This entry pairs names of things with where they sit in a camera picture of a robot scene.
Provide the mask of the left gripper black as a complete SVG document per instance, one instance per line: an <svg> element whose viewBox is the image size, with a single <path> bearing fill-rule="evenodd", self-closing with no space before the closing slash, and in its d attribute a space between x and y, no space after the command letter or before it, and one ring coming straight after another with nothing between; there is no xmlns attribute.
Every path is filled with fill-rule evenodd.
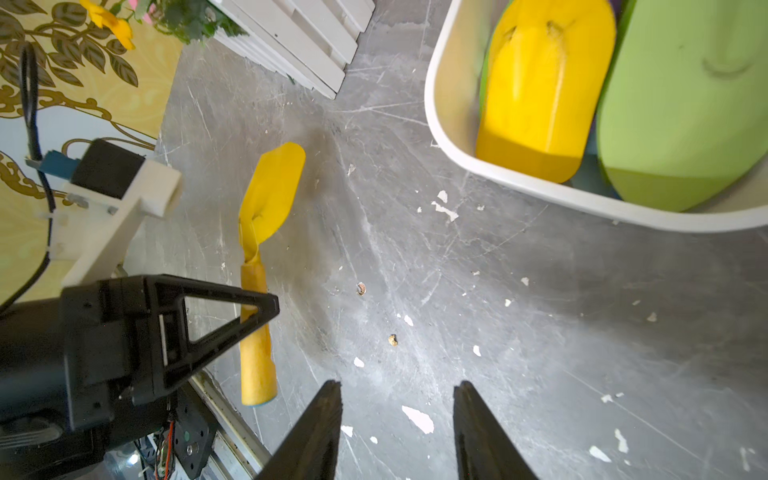
<svg viewBox="0 0 768 480"><path fill-rule="evenodd" d="M1 420L106 425L166 398L279 312L273 294L173 275L16 304L1 316Z"/></svg>

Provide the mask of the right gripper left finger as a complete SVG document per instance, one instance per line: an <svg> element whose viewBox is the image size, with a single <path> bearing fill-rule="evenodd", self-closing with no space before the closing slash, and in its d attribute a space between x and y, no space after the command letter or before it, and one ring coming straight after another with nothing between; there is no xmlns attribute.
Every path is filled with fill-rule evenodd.
<svg viewBox="0 0 768 480"><path fill-rule="evenodd" d="M334 479L342 412L341 383L328 380L256 479Z"/></svg>

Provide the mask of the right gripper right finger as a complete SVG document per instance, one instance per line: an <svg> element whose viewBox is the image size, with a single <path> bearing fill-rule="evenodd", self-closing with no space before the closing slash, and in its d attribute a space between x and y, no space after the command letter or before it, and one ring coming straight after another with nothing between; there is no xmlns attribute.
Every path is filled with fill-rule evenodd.
<svg viewBox="0 0 768 480"><path fill-rule="evenodd" d="M463 380L453 396L458 478L536 480L474 385Z"/></svg>

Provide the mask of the yellow handle tool front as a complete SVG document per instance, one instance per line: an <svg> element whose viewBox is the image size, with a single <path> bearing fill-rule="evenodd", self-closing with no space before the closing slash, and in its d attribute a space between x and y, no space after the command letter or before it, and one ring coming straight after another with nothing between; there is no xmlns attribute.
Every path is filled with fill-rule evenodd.
<svg viewBox="0 0 768 480"><path fill-rule="evenodd" d="M263 154L244 195L238 215L239 240L244 252L241 287L265 293L266 270L260 246L286 221L305 165L304 149L293 142ZM241 399L247 406L265 404L278 394L270 329L262 326L239 344Z"/></svg>

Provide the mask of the yellow shovel pile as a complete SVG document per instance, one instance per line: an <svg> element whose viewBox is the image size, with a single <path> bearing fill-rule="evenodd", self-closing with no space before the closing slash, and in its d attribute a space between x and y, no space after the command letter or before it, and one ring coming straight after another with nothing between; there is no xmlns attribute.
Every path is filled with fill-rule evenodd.
<svg viewBox="0 0 768 480"><path fill-rule="evenodd" d="M616 30L608 1L510 2L481 72L476 157L569 181L582 162Z"/></svg>

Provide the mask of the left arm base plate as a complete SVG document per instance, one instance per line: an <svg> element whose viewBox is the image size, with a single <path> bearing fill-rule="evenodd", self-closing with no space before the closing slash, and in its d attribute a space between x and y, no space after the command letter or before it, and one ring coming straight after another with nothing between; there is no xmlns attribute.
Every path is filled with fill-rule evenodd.
<svg viewBox="0 0 768 480"><path fill-rule="evenodd" d="M155 415L154 479L201 479L213 452L218 423L190 383L160 401Z"/></svg>

